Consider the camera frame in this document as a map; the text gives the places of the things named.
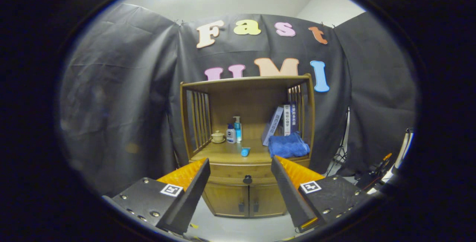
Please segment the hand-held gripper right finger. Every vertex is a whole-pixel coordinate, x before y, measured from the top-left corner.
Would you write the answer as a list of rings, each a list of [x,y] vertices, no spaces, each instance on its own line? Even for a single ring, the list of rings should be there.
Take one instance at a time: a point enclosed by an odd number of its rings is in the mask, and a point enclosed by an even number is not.
[[[325,177],[280,156],[272,158],[271,171],[299,232],[343,220],[372,200],[366,191],[338,175]]]

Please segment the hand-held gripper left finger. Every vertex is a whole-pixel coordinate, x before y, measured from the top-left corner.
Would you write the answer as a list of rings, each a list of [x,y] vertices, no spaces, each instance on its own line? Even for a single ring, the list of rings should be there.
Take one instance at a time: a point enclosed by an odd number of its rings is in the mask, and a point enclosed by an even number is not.
[[[102,198],[139,225],[182,235],[210,174],[209,159],[202,158],[156,180],[141,178],[117,195]]]

